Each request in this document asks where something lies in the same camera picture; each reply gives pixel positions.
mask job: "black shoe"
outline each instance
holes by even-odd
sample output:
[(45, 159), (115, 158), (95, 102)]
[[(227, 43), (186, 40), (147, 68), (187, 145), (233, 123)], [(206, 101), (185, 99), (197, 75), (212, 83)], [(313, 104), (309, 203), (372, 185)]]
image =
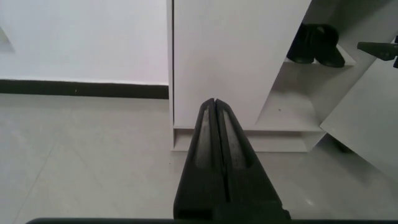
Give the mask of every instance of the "black shoe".
[(296, 63), (312, 63), (314, 56), (310, 49), (309, 37), (309, 28), (307, 25), (301, 24), (287, 52), (287, 58)]

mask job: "gray floor tile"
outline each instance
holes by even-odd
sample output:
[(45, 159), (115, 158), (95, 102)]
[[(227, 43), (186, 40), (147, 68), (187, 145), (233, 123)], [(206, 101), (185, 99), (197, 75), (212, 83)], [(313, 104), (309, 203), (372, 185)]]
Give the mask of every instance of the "gray floor tile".
[(326, 138), (308, 154), (258, 154), (292, 218), (398, 220), (398, 184)]
[[(2, 223), (18, 212), (18, 224), (171, 218), (187, 154), (170, 152), (168, 107), (166, 100), (0, 95)], [(293, 218), (398, 219), (397, 183), (329, 139), (308, 154), (258, 156)]]
[(186, 154), (170, 152), (169, 102), (111, 100), (77, 100), (16, 223), (54, 216), (172, 218)]
[(71, 102), (0, 95), (0, 217), (12, 223), (53, 147)]

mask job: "white cabinet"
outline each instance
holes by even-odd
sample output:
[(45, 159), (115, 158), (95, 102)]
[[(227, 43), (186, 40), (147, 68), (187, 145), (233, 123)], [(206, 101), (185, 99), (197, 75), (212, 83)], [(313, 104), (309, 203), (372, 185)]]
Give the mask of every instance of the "white cabinet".
[[(255, 151), (306, 152), (322, 122), (375, 61), (358, 42), (390, 42), (398, 1), (174, 1), (173, 150), (186, 151), (199, 106), (220, 98)], [(340, 33), (343, 68), (286, 53), (301, 22)]]

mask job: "cabinet shelf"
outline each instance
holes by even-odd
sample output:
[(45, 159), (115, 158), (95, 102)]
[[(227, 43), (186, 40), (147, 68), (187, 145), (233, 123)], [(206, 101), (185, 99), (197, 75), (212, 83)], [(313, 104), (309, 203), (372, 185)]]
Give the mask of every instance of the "cabinet shelf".
[[(354, 66), (356, 64), (356, 61), (351, 56), (349, 56), (349, 54), (340, 45), (337, 45), (337, 49), (338, 51), (340, 51), (341, 56), (343, 56), (344, 60), (346, 61), (344, 66)], [(295, 63), (295, 62), (293, 62), (289, 58), (285, 58), (284, 63)], [(317, 60), (314, 60), (312, 62), (312, 65), (321, 65), (321, 64)]]
[(297, 84), (297, 73), (282, 66), (257, 123), (251, 131), (322, 131), (308, 96)]

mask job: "white wall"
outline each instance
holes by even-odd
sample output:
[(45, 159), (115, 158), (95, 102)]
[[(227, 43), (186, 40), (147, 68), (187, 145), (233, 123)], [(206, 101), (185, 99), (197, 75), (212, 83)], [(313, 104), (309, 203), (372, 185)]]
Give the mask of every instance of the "white wall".
[(168, 85), (165, 0), (0, 0), (0, 79)]

